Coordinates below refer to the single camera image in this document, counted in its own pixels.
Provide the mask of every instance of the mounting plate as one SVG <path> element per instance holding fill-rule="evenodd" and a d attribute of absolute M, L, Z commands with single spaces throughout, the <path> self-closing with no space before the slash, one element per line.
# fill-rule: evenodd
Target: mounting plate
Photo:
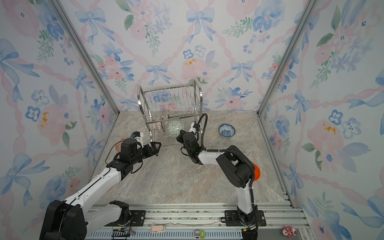
<path fill-rule="evenodd" d="M 133 216 L 132 227 L 142 227 L 144 225 L 145 220 L 145 210 L 129 210 L 129 212 Z M 116 223 L 111 222 L 105 226 L 116 227 L 118 225 Z"/>
<path fill-rule="evenodd" d="M 225 214 L 225 225 L 227 227 L 243 227 L 244 225 L 240 222 L 239 214 L 237 210 L 226 210 L 224 211 Z M 264 212 L 261 210 L 256 211 L 256 217 L 257 217 L 257 225 L 260 226 L 266 226 L 265 216 Z"/>

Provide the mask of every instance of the floral wallpaper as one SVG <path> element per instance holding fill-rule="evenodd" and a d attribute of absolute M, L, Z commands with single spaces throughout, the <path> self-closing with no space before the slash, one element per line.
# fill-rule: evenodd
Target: floral wallpaper
<path fill-rule="evenodd" d="M 257 110 L 306 2 L 68 0 L 62 5 L 121 111 L 139 109 L 138 85 L 149 90 L 192 79 L 202 87 L 205 110 Z M 296 74 L 289 71 L 288 81 Z"/>
<path fill-rule="evenodd" d="M 85 186 L 115 114 L 45 1 L 0 8 L 0 239 L 37 239 Z"/>
<path fill-rule="evenodd" d="M 377 0 L 320 0 L 264 110 L 317 240 L 384 239 L 383 10 Z"/>

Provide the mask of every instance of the blue and white bowl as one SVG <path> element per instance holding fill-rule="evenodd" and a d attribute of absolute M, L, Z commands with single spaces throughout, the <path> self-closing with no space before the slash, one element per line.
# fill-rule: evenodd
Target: blue and white bowl
<path fill-rule="evenodd" d="M 222 137 L 230 138 L 233 137 L 236 133 L 235 128 L 230 124 L 221 124 L 218 128 L 218 132 Z"/>

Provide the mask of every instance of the orange cap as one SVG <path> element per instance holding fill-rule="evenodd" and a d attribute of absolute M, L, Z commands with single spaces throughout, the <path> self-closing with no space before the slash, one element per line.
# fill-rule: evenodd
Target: orange cap
<path fill-rule="evenodd" d="M 257 179 L 260 178 L 261 172 L 260 172 L 260 168 L 256 164 L 253 164 L 253 165 L 255 166 L 255 181 L 256 181 Z"/>

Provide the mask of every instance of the dish rack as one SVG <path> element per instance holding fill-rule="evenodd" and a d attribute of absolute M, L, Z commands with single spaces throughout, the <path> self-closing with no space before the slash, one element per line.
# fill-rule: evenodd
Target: dish rack
<path fill-rule="evenodd" d="M 143 91 L 139 85 L 137 102 L 151 141 L 161 142 L 163 147 L 180 145 L 165 131 L 168 121 L 182 119 L 184 130 L 188 131 L 191 123 L 197 122 L 203 113 L 203 93 L 196 80 L 189 85 L 148 91 Z"/>

